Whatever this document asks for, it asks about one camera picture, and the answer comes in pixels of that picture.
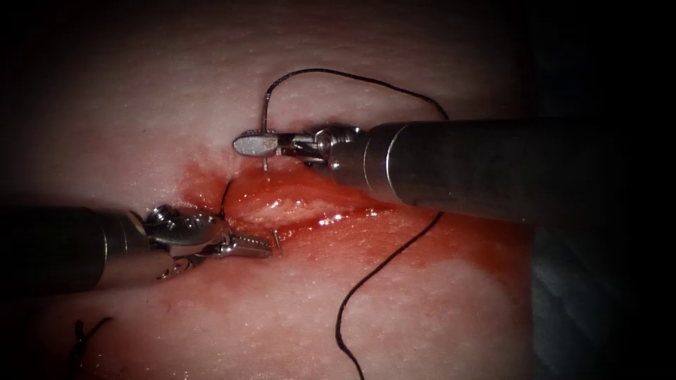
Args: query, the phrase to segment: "black suture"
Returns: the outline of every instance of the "black suture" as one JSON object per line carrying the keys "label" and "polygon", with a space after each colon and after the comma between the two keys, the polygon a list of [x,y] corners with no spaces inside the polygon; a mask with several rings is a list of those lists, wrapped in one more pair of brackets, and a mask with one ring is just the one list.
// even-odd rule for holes
{"label": "black suture", "polygon": [[332,70],[332,69],[327,69],[327,68],[306,68],[306,69],[302,69],[302,70],[291,71],[290,73],[284,75],[280,79],[275,80],[268,87],[268,90],[265,92],[265,97],[263,98],[263,117],[261,118],[261,130],[262,131],[266,131],[267,128],[268,128],[268,106],[270,104],[270,96],[272,95],[275,87],[279,86],[280,83],[289,79],[290,77],[295,77],[296,75],[300,75],[300,74],[306,74],[308,72],[323,72],[325,74],[338,75],[340,77],[359,80],[359,81],[367,82],[367,83],[371,83],[371,84],[377,84],[378,86],[383,86],[383,87],[386,87],[388,89],[391,89],[391,90],[394,90],[394,91],[397,91],[397,92],[401,92],[402,94],[414,96],[418,99],[422,99],[423,101],[428,102],[429,104],[432,104],[434,106],[434,108],[436,108],[437,112],[442,115],[444,120],[449,119],[448,114],[446,114],[446,111],[444,110],[444,108],[442,107],[441,104],[439,104],[434,99],[432,99],[428,96],[419,94],[417,92],[409,91],[407,89],[402,89],[401,87],[397,87],[397,86],[394,86],[393,84],[383,82],[382,80],[376,80],[376,79],[369,78],[369,77],[362,77],[360,75],[354,75],[354,74],[350,74],[348,72],[342,72],[342,71]]}
{"label": "black suture", "polygon": [[85,334],[85,324],[83,324],[79,319],[75,321],[76,342],[73,348],[70,350],[70,354],[68,355],[68,368],[66,369],[64,379],[75,379],[77,372],[80,369],[80,365],[82,364],[82,356],[85,354],[87,349],[87,342],[101,328],[101,326],[111,319],[111,317],[105,317],[101,319],[99,323],[97,323],[96,326],[94,326],[94,328],[87,334]]}
{"label": "black suture", "polygon": [[415,235],[411,240],[407,241],[404,245],[399,247],[396,251],[394,251],[390,256],[388,256],[383,262],[381,262],[374,270],[372,270],[369,274],[366,275],[366,277],[362,278],[359,280],[359,282],[350,289],[350,291],[347,293],[345,296],[345,299],[343,299],[343,302],[340,304],[340,308],[338,309],[338,317],[336,320],[336,343],[338,343],[338,347],[347,355],[352,362],[354,363],[355,367],[357,367],[357,372],[359,372],[359,379],[364,380],[364,374],[361,371],[361,366],[357,362],[356,357],[352,354],[352,352],[347,348],[345,345],[345,342],[343,342],[343,337],[340,334],[340,326],[342,323],[342,318],[343,318],[343,311],[345,310],[345,306],[347,305],[347,302],[350,300],[352,295],[359,289],[364,283],[366,283],[371,277],[375,276],[382,268],[385,267],[392,259],[394,259],[396,256],[398,256],[400,253],[404,252],[411,244],[415,243],[418,239],[423,237],[434,225],[441,219],[442,215],[444,213],[437,213],[437,216],[434,217],[434,219],[429,223],[422,231],[420,231],[417,235]]}
{"label": "black suture", "polygon": [[[414,96],[418,99],[422,99],[423,101],[426,101],[426,102],[432,104],[434,106],[434,108],[437,110],[437,112],[439,114],[441,114],[441,116],[444,120],[449,120],[449,115],[448,115],[448,113],[446,113],[446,110],[444,110],[442,105],[439,104],[439,102],[435,101],[434,99],[432,99],[428,96],[419,94],[417,92],[409,91],[407,89],[402,89],[401,87],[397,87],[397,86],[394,86],[393,84],[383,82],[382,80],[376,80],[376,79],[369,78],[369,77],[362,77],[360,75],[354,75],[354,74],[350,74],[348,72],[331,70],[331,69],[327,69],[327,68],[306,68],[306,69],[302,69],[302,70],[292,71],[292,72],[284,75],[283,77],[280,77],[278,80],[275,80],[268,87],[268,90],[265,92],[265,97],[263,98],[263,117],[261,118],[261,131],[264,132],[268,128],[268,106],[270,105],[270,96],[272,95],[275,87],[279,86],[280,83],[289,79],[290,77],[295,77],[296,75],[305,74],[305,73],[308,73],[308,72],[323,72],[323,73],[326,73],[326,74],[338,75],[340,77],[346,77],[346,78],[350,78],[350,79],[354,79],[354,80],[359,80],[359,81],[362,81],[362,82],[377,84],[379,86],[383,86],[383,87],[386,87],[388,89],[391,89],[391,90],[394,90],[394,91],[397,91],[397,92],[401,92],[402,94]],[[380,272],[380,270],[382,270],[382,268],[385,267],[385,265],[387,265],[390,261],[392,261],[392,259],[394,259],[398,254],[402,253],[411,244],[415,243],[415,241],[417,241],[418,239],[423,237],[432,227],[434,227],[434,225],[439,221],[439,219],[442,217],[443,214],[444,213],[438,213],[434,217],[434,219],[420,233],[418,233],[411,240],[407,241],[404,245],[399,247],[399,249],[397,249],[396,251],[394,251],[394,253],[392,253],[390,256],[388,256],[373,271],[371,271],[371,273],[367,274],[366,277],[362,278],[357,283],[357,285],[355,285],[352,289],[350,289],[350,292],[347,293],[347,295],[345,296],[345,299],[340,304],[340,308],[338,309],[338,317],[337,317],[337,320],[336,320],[336,343],[338,344],[338,348],[340,348],[345,353],[345,355],[347,355],[350,358],[350,360],[352,360],[352,362],[354,363],[354,366],[357,368],[357,372],[359,373],[359,379],[360,380],[364,380],[364,374],[361,371],[361,366],[359,365],[357,358],[349,350],[349,348],[347,348],[347,346],[345,345],[345,342],[343,342],[343,337],[340,334],[340,326],[341,326],[341,323],[342,323],[343,311],[345,310],[345,305],[347,305],[347,302],[350,300],[350,297],[352,297],[352,295],[357,291],[357,289],[359,289],[362,285],[364,285],[364,283],[366,283],[371,277],[373,277],[378,272]]]}
{"label": "black suture", "polygon": [[220,212],[218,213],[218,217],[221,220],[225,219],[225,197],[227,196],[227,191],[228,191],[228,189],[230,189],[231,184],[232,184],[232,181],[228,182],[227,185],[225,185],[223,197],[220,199]]}

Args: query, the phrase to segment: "blood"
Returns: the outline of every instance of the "blood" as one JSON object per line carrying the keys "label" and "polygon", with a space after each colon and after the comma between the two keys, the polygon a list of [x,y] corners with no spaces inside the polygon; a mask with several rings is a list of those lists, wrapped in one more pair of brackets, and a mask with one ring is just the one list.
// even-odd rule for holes
{"label": "blood", "polygon": [[[217,212],[230,180],[218,170],[187,164],[182,200]],[[342,247],[343,259],[369,265],[387,257],[435,214],[376,201],[285,158],[271,160],[267,172],[258,162],[245,167],[232,179],[224,211],[231,227],[271,243],[276,229],[286,257],[302,255],[307,262],[333,259],[326,250],[303,249],[328,242]],[[529,286],[525,264],[530,259],[531,237],[531,229],[519,224],[447,214],[398,260],[421,269],[439,260],[467,260],[521,293]],[[365,243],[355,246],[354,241]]]}

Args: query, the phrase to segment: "skin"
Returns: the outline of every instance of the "skin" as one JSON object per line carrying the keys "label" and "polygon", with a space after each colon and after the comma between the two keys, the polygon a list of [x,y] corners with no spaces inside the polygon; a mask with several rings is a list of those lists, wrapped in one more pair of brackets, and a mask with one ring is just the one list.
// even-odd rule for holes
{"label": "skin", "polygon": [[[74,321],[89,331],[110,316],[87,343],[84,378],[357,379],[334,341],[338,305],[434,211],[338,189],[288,158],[270,161],[275,185],[266,185],[260,163],[230,144],[258,127],[273,80],[308,67],[419,91],[455,119],[525,115],[512,20],[487,4],[435,7],[113,10],[85,24],[68,53],[65,37],[45,41],[62,52],[27,69],[37,79],[7,129],[5,154],[16,164],[6,198],[145,215],[162,203],[216,207],[239,178],[230,222],[279,229],[284,252],[208,261],[162,283],[17,302],[3,318],[20,327],[11,333],[20,372],[60,377]],[[280,131],[438,118],[410,97],[320,74],[280,86],[269,114]],[[366,378],[529,377],[529,244],[522,227],[445,215],[348,304],[342,333]]]}

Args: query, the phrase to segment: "red bleeding area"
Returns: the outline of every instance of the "red bleeding area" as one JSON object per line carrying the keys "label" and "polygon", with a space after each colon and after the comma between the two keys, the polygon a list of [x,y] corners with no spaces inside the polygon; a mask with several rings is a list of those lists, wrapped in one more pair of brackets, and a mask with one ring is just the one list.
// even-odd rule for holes
{"label": "red bleeding area", "polygon": [[[188,164],[182,180],[182,200],[218,211],[228,182],[216,170]],[[269,210],[275,201],[284,199],[304,205],[323,201],[330,206],[320,216],[301,218],[278,228],[284,257],[304,255],[308,262],[334,258],[325,251],[308,249],[311,244],[332,241],[345,247],[341,249],[342,260],[375,264],[425,228],[435,215],[430,210],[375,201],[362,191],[337,186],[296,162],[271,165],[268,172],[263,172],[259,163],[243,170],[228,190],[225,215],[239,231],[266,236],[273,242],[269,228],[243,219],[259,210]],[[351,246],[355,236],[367,236],[368,244]],[[425,267],[438,260],[461,258],[481,267],[521,298],[530,286],[531,240],[531,229],[526,226],[446,214],[406,251],[402,260]]]}

